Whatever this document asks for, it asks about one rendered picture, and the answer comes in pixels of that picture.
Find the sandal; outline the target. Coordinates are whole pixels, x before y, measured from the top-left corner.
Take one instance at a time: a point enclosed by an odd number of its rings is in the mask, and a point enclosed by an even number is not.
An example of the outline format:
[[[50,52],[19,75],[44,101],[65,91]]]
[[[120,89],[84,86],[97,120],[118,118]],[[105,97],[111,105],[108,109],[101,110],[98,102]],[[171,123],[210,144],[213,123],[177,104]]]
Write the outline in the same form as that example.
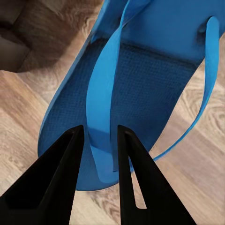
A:
[[[44,115],[38,159],[70,128],[83,125],[76,191],[119,183],[118,125],[149,152],[186,84],[205,58],[201,117],[212,93],[225,32],[225,0],[105,0]],[[130,157],[131,173],[134,171]]]

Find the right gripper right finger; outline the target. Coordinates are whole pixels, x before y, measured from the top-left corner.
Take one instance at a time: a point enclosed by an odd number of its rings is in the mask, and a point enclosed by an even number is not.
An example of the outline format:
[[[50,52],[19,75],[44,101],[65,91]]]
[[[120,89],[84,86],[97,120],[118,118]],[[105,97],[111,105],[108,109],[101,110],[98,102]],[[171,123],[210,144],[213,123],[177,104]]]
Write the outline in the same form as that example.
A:
[[[121,225],[197,225],[135,132],[118,125]],[[147,209],[136,207],[130,157]]]

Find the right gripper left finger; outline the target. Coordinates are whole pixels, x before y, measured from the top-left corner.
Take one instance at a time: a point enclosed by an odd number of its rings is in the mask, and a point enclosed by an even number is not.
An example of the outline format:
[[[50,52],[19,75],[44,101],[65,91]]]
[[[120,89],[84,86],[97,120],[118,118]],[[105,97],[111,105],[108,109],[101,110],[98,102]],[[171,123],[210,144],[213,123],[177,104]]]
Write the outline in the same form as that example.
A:
[[[67,130],[0,196],[0,225],[69,225],[83,147],[83,125]]]

